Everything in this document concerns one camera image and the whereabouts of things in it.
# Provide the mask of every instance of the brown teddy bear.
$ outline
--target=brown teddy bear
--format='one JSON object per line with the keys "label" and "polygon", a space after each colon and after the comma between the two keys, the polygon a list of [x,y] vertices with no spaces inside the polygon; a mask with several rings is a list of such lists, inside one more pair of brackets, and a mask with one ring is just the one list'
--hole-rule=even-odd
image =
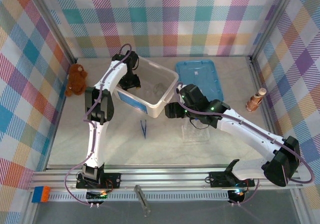
{"label": "brown teddy bear", "polygon": [[81,95],[86,90],[86,77],[88,73],[85,72],[84,67],[80,64],[73,64],[69,70],[68,84],[66,85],[65,95],[70,97],[72,93]]}

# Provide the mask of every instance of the clear acrylic stand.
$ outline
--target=clear acrylic stand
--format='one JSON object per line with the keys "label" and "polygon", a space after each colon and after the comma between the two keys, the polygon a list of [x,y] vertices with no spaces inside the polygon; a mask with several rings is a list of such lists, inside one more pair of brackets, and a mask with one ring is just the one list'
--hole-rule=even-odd
{"label": "clear acrylic stand", "polygon": [[192,120],[192,123],[190,123],[189,118],[184,118],[184,125],[181,126],[183,142],[208,141],[210,138],[209,127],[205,128],[208,125],[201,123],[199,120]]}

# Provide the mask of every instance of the checkered fabric backdrop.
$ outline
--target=checkered fabric backdrop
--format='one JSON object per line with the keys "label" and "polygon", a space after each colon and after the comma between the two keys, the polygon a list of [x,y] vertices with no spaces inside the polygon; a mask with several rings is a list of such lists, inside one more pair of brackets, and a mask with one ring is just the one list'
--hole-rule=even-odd
{"label": "checkered fabric backdrop", "polygon": [[44,0],[76,57],[249,55],[279,0]]}
{"label": "checkered fabric backdrop", "polygon": [[277,129],[297,137],[315,172],[316,185],[306,190],[319,216],[320,0],[291,0],[258,62]]}
{"label": "checkered fabric backdrop", "polygon": [[32,0],[0,0],[0,224],[44,164],[69,65]]}

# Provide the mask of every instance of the white floor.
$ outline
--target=white floor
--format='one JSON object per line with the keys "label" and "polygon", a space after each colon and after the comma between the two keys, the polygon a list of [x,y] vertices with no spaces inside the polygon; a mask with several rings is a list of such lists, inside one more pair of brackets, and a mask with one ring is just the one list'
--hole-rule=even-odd
{"label": "white floor", "polygon": [[[175,69],[182,60],[196,57],[150,58],[160,65]],[[236,112],[266,128],[261,109],[249,113],[245,104],[255,89],[244,57],[210,57],[215,63],[221,82],[224,102]],[[87,85],[95,85],[108,69],[111,59],[79,59],[88,72]],[[168,119],[163,111],[151,118],[112,96],[114,116],[106,134],[102,135],[105,163],[111,165],[138,164],[228,164],[233,159],[249,160],[261,157],[254,149],[236,137],[209,127],[210,140],[184,143],[181,126],[183,119]],[[89,126],[82,122],[85,96],[66,99],[62,117],[53,143],[49,165],[78,164],[87,154]],[[140,120],[147,120],[146,139]]]}

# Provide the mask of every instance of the blue plastic lid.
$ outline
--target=blue plastic lid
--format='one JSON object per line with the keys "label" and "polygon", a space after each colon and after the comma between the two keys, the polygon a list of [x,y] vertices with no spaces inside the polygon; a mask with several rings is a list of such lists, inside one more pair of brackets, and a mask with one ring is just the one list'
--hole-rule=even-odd
{"label": "blue plastic lid", "polygon": [[209,101],[224,100],[215,64],[209,60],[181,61],[175,65],[179,81],[183,84],[194,84]]}

